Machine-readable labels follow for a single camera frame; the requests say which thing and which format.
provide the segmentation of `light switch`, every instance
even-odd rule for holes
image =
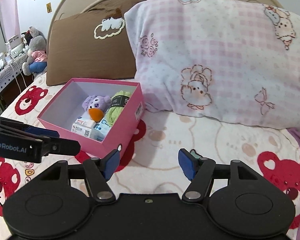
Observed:
[[[47,10],[48,13],[52,12],[51,3],[46,4],[46,10]]]

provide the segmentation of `pink bow print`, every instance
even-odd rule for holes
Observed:
[[[275,108],[275,104],[270,103],[270,102],[266,102],[266,100],[268,99],[267,96],[267,90],[265,88],[262,88],[262,90],[259,91],[259,93],[257,93],[254,96],[255,101],[257,101],[258,103],[260,103],[260,113],[262,115],[265,115],[269,112],[270,109],[274,109]]]

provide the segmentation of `white cable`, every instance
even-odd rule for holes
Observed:
[[[13,60],[16,62],[16,65],[17,65],[17,66],[18,66],[18,68],[19,68],[19,63],[18,63],[18,61],[17,61],[15,58],[13,58]],[[21,66],[21,68],[19,68],[19,70],[20,70],[20,74],[21,74],[21,76],[22,76],[22,78],[23,78],[24,87],[26,88],[26,87],[27,87],[27,85],[26,85],[26,83],[25,83],[25,80],[24,80],[24,77],[23,77],[23,75],[22,75],[22,71],[21,71],[21,69],[22,69],[22,66]]]
[[[12,70],[13,70],[13,73],[14,73],[14,76],[15,76],[15,81],[16,81],[16,83],[17,83],[18,87],[19,87],[20,93],[22,93],[22,91],[21,91],[21,88],[20,88],[20,85],[19,85],[19,83],[18,83],[18,79],[16,78],[16,73],[15,73],[15,70],[14,70],[14,68],[13,68],[13,66],[12,66],[12,64],[11,64],[11,63],[10,63],[10,66],[11,66],[11,68],[12,68]]]

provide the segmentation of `green yarn skein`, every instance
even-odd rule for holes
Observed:
[[[119,91],[118,93],[115,93],[114,96],[112,96],[111,100],[116,96],[127,96],[130,98],[131,95],[132,95],[131,92]],[[120,106],[114,106],[114,107],[109,108],[109,110],[105,114],[107,123],[110,126],[113,126],[113,124],[115,123],[115,121],[117,120],[119,115],[122,113],[122,111],[123,111],[123,107],[120,107]]]

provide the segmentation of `metal screw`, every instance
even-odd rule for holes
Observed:
[[[197,191],[188,191],[185,196],[188,199],[198,199],[201,197],[201,194]]]
[[[99,199],[109,199],[112,198],[113,194],[109,191],[101,191],[97,194]]]

